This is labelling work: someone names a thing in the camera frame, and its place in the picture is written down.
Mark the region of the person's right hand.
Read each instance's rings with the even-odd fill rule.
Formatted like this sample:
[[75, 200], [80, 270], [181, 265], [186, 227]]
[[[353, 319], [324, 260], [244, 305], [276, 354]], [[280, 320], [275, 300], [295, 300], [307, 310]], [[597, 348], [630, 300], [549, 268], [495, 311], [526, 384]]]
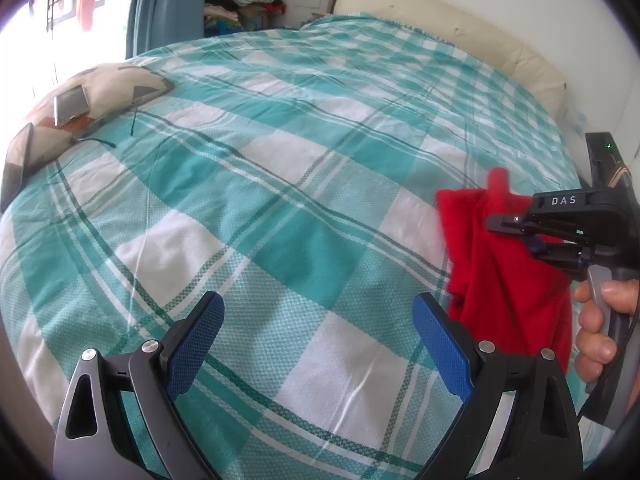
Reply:
[[[606, 281], [602, 284], [601, 295], [616, 312], [634, 314], [637, 307], [639, 281]], [[582, 282], [574, 291], [574, 298], [582, 304], [578, 315], [579, 330], [576, 336], [578, 356], [575, 368], [583, 382], [596, 382], [606, 364], [616, 357], [617, 346], [613, 339], [602, 332], [604, 315], [591, 297], [588, 282]]]

